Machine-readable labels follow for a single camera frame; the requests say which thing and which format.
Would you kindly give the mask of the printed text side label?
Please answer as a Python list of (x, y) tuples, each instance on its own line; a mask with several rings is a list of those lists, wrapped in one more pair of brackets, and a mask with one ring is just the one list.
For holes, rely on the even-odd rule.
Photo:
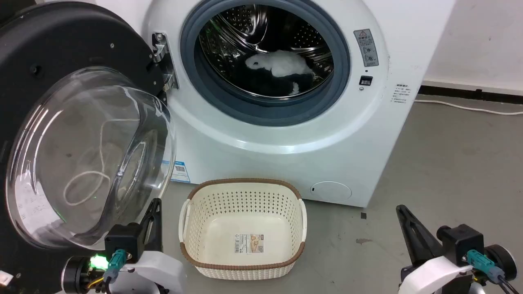
[(410, 86), (405, 84), (396, 84), (392, 93), (391, 102), (407, 104), (408, 102), (412, 101), (411, 95), (412, 89)]

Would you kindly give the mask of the white front-load washing machine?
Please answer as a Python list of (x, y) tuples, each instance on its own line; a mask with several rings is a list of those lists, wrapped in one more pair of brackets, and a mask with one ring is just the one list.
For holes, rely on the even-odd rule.
[[(413, 106), (456, 0), (312, 0), (345, 37), (348, 83), (327, 111), (296, 125), (254, 125), (208, 103), (192, 85), (181, 59), (181, 34), (203, 0), (93, 0), (124, 19), (152, 47), (153, 32), (168, 36), (178, 89), (168, 92), (176, 127), (176, 161), (193, 184), (225, 178), (289, 182), (306, 199), (310, 187), (332, 181), (351, 188), (341, 205), (366, 207)], [(379, 65), (365, 67), (353, 34), (370, 29)], [(370, 86), (359, 85), (373, 76)], [(396, 84), (412, 101), (391, 102)]]

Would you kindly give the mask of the black baseboard strip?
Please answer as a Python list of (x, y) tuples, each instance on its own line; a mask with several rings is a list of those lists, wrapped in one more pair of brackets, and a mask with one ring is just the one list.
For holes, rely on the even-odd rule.
[(449, 89), (437, 86), (421, 86), (418, 91), (422, 95), (443, 96), (464, 99), (482, 100), (486, 102), (509, 103), (523, 105), (523, 96), (512, 94), (501, 94), (475, 89), (473, 91), (464, 89)]

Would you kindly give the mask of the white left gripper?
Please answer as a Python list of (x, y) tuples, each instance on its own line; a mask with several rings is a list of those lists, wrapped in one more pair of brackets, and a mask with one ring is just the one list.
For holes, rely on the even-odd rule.
[(162, 201), (153, 199), (141, 220), (139, 240), (144, 251), (136, 263), (127, 263), (111, 294), (185, 294), (185, 270), (181, 261), (163, 253)]

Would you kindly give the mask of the clear glass door bowl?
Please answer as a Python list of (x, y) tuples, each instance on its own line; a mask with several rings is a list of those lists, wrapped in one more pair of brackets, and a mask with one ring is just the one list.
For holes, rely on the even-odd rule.
[(162, 99), (106, 67), (49, 87), (17, 132), (6, 173), (15, 231), (44, 249), (102, 249), (114, 225), (162, 197), (176, 154)]

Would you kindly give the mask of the cream plastic laundry basket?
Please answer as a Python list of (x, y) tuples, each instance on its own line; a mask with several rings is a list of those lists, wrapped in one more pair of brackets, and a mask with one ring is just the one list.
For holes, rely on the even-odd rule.
[[(307, 232), (301, 195), (276, 179), (204, 182), (189, 194), (178, 221), (183, 257), (206, 277), (232, 281), (285, 276), (302, 255)], [(234, 253), (241, 233), (264, 234), (264, 253)]]

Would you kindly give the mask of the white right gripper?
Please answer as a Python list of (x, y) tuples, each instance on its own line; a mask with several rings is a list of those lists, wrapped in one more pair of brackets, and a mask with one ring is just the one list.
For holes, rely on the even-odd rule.
[(432, 294), (454, 280), (460, 272), (467, 272), (473, 268), (468, 263), (462, 267), (457, 266), (442, 256), (443, 247), (439, 240), (407, 206), (398, 205), (396, 214), (411, 264), (414, 267), (419, 266), (403, 280), (398, 294)]

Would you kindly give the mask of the round white filter cover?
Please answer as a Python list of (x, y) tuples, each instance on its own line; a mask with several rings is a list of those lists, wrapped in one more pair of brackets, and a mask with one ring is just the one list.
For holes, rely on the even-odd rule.
[(345, 184), (323, 181), (310, 187), (311, 199), (327, 203), (343, 203), (352, 196), (351, 188)]

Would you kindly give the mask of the blue white energy label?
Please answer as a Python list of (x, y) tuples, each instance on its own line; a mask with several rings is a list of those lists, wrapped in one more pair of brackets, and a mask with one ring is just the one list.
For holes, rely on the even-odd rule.
[(162, 160), (161, 171), (167, 175), (171, 171), (170, 180), (172, 182), (191, 183), (188, 171), (184, 162), (174, 161), (170, 162)]

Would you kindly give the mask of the black round washer door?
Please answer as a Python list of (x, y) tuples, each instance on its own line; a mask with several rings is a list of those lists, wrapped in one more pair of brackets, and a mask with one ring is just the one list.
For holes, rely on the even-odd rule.
[(105, 238), (102, 249), (44, 249), (15, 231), (5, 185), (25, 117), (49, 87), (88, 67), (114, 69), (167, 106), (163, 73), (153, 56), (153, 48), (125, 20), (89, 2), (29, 5), (0, 22), (0, 294), (63, 292), (66, 262), (105, 250)]

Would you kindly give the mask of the stainless steel washer drum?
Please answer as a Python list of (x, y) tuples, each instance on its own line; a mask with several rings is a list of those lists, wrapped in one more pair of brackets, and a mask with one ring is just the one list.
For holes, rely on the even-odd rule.
[(286, 100), (309, 93), (334, 72), (332, 52), (323, 36), (312, 24), (295, 13), (268, 5), (239, 5), (221, 11), (210, 18), (199, 33), (203, 55), (215, 74), (234, 89), (243, 91), (230, 82), (236, 69), (245, 60), (258, 53), (278, 50), (290, 51), (306, 59), (313, 70), (313, 85), (299, 95), (287, 98), (257, 98)]

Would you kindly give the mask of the grey warning sticker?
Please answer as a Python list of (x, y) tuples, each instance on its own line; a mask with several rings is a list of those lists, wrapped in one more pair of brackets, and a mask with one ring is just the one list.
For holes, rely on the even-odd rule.
[(365, 67), (379, 65), (377, 49), (370, 29), (355, 30), (353, 32), (361, 52)]

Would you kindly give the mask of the chrome door hinge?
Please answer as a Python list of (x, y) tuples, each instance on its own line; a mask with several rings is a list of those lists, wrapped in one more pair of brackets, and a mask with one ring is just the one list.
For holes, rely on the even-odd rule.
[(163, 91), (169, 92), (172, 89), (178, 89), (178, 79), (172, 61), (168, 36), (162, 32), (153, 32), (152, 47), (153, 59), (163, 73)]

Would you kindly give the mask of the paper product label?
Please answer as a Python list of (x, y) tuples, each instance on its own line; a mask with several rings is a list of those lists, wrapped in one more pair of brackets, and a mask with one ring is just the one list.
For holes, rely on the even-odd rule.
[(234, 253), (264, 253), (264, 234), (241, 233), (234, 236)]

